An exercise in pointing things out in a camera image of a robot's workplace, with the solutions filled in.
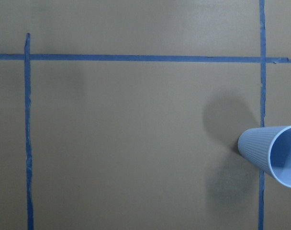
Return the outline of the blue ribbed plastic cup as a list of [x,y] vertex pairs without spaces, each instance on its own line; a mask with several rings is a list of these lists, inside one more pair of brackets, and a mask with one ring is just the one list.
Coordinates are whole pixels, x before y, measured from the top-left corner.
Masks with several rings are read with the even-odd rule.
[[291,126],[248,129],[237,145],[244,158],[291,188]]

